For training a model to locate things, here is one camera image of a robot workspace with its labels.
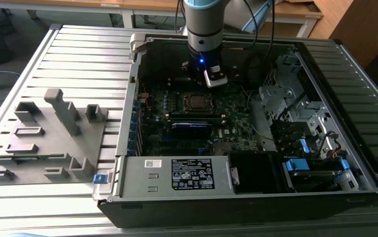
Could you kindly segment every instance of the white label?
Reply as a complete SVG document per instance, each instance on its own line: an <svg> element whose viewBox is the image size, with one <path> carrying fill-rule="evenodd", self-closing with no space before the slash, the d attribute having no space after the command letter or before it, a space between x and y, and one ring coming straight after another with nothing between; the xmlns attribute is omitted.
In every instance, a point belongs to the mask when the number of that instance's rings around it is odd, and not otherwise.
<svg viewBox="0 0 378 237"><path fill-rule="evenodd" d="M160 168L161 167L161 160L160 159L145 159L144 160L144 167L145 168Z"/></svg>
<svg viewBox="0 0 378 237"><path fill-rule="evenodd" d="M100 4L101 6L118 7L118 4Z"/></svg>
<svg viewBox="0 0 378 237"><path fill-rule="evenodd" d="M313 16L313 15L305 15L305 18L320 18L320 16Z"/></svg>

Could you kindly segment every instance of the power supply label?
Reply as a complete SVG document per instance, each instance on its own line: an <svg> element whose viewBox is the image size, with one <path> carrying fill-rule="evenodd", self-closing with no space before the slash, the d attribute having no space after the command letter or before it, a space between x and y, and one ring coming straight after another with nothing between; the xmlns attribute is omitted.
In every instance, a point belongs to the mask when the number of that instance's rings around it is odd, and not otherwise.
<svg viewBox="0 0 378 237"><path fill-rule="evenodd" d="M173 190L215 189L211 159L172 159Z"/></svg>

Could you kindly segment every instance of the robotic arm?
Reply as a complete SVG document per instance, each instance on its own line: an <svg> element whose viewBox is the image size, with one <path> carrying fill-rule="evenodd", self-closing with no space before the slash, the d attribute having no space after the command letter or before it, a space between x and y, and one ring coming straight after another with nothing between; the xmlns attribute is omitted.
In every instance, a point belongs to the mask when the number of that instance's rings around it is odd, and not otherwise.
<svg viewBox="0 0 378 237"><path fill-rule="evenodd" d="M225 23L252 32L253 22L260 26L271 9L272 0L184 0L188 48L192 65L203 70L208 88L228 82L221 62L221 40ZM247 6L253 6L255 21Z"/></svg>
<svg viewBox="0 0 378 237"><path fill-rule="evenodd" d="M221 63L224 10L229 0L184 0L188 48L208 88L227 83Z"/></svg>

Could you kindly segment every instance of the table leg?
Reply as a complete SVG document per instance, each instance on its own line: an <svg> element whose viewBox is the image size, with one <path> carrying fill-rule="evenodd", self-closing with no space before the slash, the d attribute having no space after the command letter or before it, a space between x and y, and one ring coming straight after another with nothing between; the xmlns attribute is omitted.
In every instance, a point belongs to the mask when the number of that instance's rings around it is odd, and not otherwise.
<svg viewBox="0 0 378 237"><path fill-rule="evenodd" d="M37 10L26 10L30 19L37 19Z"/></svg>
<svg viewBox="0 0 378 237"><path fill-rule="evenodd" d="M307 38L308 37L308 35L309 35L309 33L311 33L311 31L315 27L316 21L317 21L317 19L315 19L315 18L307 18L307 20L305 20L304 24L301 25L300 30L296 34L296 37L299 37L299 38Z"/></svg>
<svg viewBox="0 0 378 237"><path fill-rule="evenodd" d="M134 28L134 15L130 9L121 9L124 28Z"/></svg>

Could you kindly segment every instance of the wooden cabinet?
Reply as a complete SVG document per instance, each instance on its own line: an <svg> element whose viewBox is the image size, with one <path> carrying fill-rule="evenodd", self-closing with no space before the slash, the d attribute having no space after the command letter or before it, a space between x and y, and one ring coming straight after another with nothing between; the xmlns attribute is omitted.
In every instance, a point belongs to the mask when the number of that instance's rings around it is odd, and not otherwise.
<svg viewBox="0 0 378 237"><path fill-rule="evenodd" d="M311 38L339 39L361 67L378 55L378 0L313 0L324 17Z"/></svg>

